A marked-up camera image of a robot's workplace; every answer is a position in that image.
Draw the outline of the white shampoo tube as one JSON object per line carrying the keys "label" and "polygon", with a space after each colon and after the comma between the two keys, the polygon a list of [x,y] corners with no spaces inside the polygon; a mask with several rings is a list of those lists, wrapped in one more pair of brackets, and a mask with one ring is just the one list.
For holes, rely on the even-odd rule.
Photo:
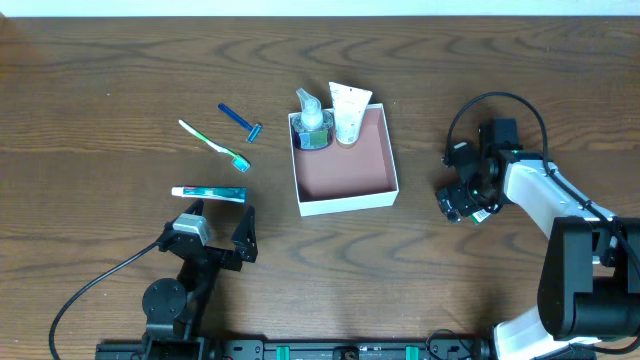
{"label": "white shampoo tube", "polygon": [[350,148],[359,138],[366,107],[373,93],[335,82],[329,83],[332,99],[335,138],[339,145]]}

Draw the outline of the clear soap pump bottle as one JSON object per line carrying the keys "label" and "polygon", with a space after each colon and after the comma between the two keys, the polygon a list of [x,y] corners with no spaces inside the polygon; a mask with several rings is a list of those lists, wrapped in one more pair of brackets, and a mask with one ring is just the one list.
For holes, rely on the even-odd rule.
{"label": "clear soap pump bottle", "polygon": [[294,146],[303,151],[316,151],[327,148],[332,142],[333,116],[323,110],[318,98],[303,88],[296,90],[301,111],[294,114],[290,124],[293,131]]}

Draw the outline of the green white soap packet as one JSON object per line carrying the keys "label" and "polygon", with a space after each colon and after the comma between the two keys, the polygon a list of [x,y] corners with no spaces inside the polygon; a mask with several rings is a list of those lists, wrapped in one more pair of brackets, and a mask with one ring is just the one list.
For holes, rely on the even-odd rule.
{"label": "green white soap packet", "polygon": [[488,219],[491,216],[491,213],[482,209],[471,215],[472,221],[478,225]]}

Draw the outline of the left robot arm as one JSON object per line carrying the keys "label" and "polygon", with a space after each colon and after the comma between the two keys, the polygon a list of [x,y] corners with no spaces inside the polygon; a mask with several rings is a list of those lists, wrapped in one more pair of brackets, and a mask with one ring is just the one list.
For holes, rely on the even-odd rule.
{"label": "left robot arm", "polygon": [[162,278],[146,289],[142,308],[147,317],[141,359],[219,359],[217,340],[199,334],[204,312],[222,270],[239,271],[258,256],[255,208],[250,206],[232,234],[232,250],[211,247],[211,229],[195,201],[164,226],[156,240],[162,252],[183,260],[179,274]]}

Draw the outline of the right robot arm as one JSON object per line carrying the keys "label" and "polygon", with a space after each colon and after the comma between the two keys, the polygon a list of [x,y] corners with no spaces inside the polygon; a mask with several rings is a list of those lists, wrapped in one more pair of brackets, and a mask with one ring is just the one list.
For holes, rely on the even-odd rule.
{"label": "right robot arm", "polygon": [[548,240],[535,306],[475,342],[475,359],[592,359],[638,348],[639,222],[579,192],[544,152],[520,144],[513,119],[482,124],[477,145],[448,143],[458,179],[435,194],[451,223],[519,206]]}

